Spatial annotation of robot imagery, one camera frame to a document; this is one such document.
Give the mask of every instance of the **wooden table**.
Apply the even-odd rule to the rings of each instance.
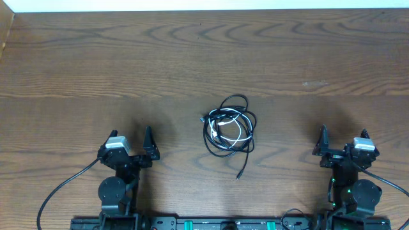
[[[143,153],[151,125],[161,160],[142,171],[138,206],[179,216],[314,213],[331,170],[311,155],[320,126],[342,148],[367,128],[370,171],[409,189],[409,10],[18,14],[0,60],[0,229],[33,229],[39,207],[80,171],[112,129]],[[207,152],[199,118],[234,93],[259,119],[256,150]],[[97,164],[42,216],[68,229],[97,216]],[[409,199],[383,189],[394,229]]]

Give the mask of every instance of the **white wall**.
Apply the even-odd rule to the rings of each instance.
[[[18,12],[409,8],[409,0],[4,0]]]

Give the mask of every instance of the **cable bundle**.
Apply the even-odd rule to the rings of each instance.
[[[239,105],[230,105],[223,107],[223,105],[229,99],[234,97],[243,98],[245,100],[245,107]],[[257,125],[257,118],[254,113],[247,110],[248,107],[249,101],[247,100],[246,96],[231,95],[224,99],[224,101],[220,104],[220,107],[218,109],[210,111],[208,115],[201,118],[201,121],[204,122],[203,125],[204,145],[213,156],[226,158],[231,157],[239,152],[246,153],[243,168],[237,174],[236,180],[240,179],[240,177],[242,176],[245,166],[247,165],[249,153],[251,153],[254,150],[253,133]],[[236,139],[226,137],[221,130],[222,126],[233,123],[236,123],[240,131]],[[218,150],[229,153],[226,153],[224,155],[214,153],[209,148],[208,142]]]

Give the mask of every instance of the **brown wood panel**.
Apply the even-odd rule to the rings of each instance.
[[[0,229],[33,229],[48,193],[95,157],[112,129],[162,154],[138,206],[180,216],[271,216],[329,208],[330,170],[311,155],[320,125],[335,147],[367,128],[371,171],[409,188],[409,10],[19,14],[0,61]],[[256,150],[211,156],[199,118],[232,93],[259,119]],[[98,215],[97,164],[47,205],[44,229]],[[394,229],[409,200],[384,193]]]

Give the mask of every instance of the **white backdrop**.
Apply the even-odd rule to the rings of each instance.
[[[409,8],[409,0],[3,0],[14,12]]]

